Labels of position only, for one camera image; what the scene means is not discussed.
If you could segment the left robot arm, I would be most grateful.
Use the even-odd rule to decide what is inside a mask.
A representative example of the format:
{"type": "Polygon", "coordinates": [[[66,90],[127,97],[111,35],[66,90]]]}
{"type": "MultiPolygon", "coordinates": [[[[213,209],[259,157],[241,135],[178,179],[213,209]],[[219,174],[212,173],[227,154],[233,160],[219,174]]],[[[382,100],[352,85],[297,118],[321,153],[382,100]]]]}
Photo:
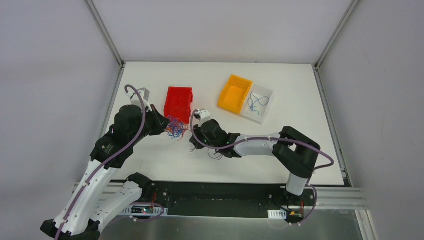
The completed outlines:
{"type": "Polygon", "coordinates": [[[127,177],[121,189],[102,203],[99,198],[114,175],[147,136],[165,132],[169,119],[151,105],[142,111],[125,105],[90,154],[86,172],[64,210],[45,220],[40,230],[56,240],[97,240],[106,226],[130,204],[153,198],[152,180],[141,173],[127,177]]]}

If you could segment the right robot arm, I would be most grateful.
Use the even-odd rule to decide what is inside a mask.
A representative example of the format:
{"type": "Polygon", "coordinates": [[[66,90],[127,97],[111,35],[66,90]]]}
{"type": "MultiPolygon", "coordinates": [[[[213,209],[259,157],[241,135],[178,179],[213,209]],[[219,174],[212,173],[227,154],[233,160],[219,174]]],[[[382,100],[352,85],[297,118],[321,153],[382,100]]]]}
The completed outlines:
{"type": "Polygon", "coordinates": [[[247,156],[275,157],[288,171],[284,200],[296,205],[304,198],[304,189],[313,175],[321,147],[291,126],[270,135],[245,135],[222,130],[212,119],[191,127],[195,149],[208,148],[226,158],[247,156]]]}

